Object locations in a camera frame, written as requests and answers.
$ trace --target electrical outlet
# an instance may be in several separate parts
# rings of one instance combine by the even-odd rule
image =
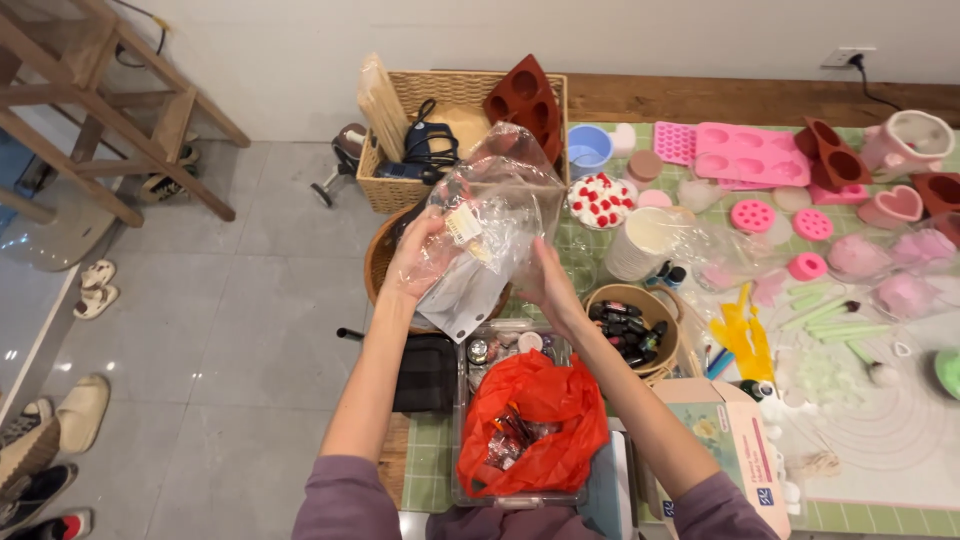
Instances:
[[[876,52],[876,47],[837,47],[826,60],[820,62],[820,67],[853,67],[847,62],[854,55],[860,54],[868,57],[870,53],[874,52]]]

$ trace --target wooden stool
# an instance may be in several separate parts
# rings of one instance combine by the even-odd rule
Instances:
[[[159,57],[133,26],[103,0],[75,0],[74,3],[89,18],[27,22],[0,4],[0,128],[131,227],[141,227],[143,217],[121,202],[97,178],[163,173],[221,219],[233,221],[236,216],[233,209],[178,166],[177,161],[194,110],[204,114],[237,146],[249,147],[250,139],[172,65]],[[59,58],[51,47],[37,42],[44,35],[69,35],[69,43]],[[170,89],[112,93],[100,87],[118,43]],[[12,85],[17,70],[24,63],[47,82]],[[16,106],[63,103],[86,111],[86,120],[70,156],[10,110]],[[141,132],[124,111],[126,108],[153,107],[160,107],[160,113],[150,135]],[[126,160],[95,160],[93,154],[107,128],[124,137],[139,155]]]

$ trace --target hand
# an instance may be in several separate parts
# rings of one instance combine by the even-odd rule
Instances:
[[[394,257],[387,267],[387,275],[380,287],[378,298],[399,298],[415,306],[423,293],[444,273],[449,259],[424,262],[424,248],[432,234],[444,228],[440,207],[429,206],[417,216],[403,232]],[[431,254],[442,257],[444,254]]]
[[[589,322],[587,314],[577,298],[573,283],[560,265],[557,250],[546,245],[542,237],[534,239],[533,248],[535,269],[532,284],[518,295],[539,306],[553,329],[570,341],[573,337],[571,329],[577,323]]]

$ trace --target blue bowl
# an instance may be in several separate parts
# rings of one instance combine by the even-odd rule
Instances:
[[[567,132],[567,152],[570,158],[570,178],[603,172],[613,156],[613,140],[602,128],[591,124],[574,126]]]

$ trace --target clear plastic storage box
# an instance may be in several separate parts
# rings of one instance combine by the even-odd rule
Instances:
[[[453,502],[458,506],[499,506],[512,510],[539,508],[542,506],[575,506],[587,501],[587,484],[574,493],[562,491],[527,491],[504,497],[477,497],[472,498],[464,491],[457,478],[457,461],[460,459],[460,444],[464,433],[464,422],[467,420],[467,408],[473,398],[467,383],[470,369],[482,369],[467,361],[467,346],[475,338],[494,337],[501,331],[535,331],[541,335],[553,337],[553,345],[549,348],[554,363],[559,366],[570,365],[570,354],[573,352],[570,344],[546,322],[531,319],[493,319],[480,325],[477,330],[460,344],[457,350],[457,395],[453,402],[453,431],[450,434],[452,441],[452,462],[450,475],[450,491]]]

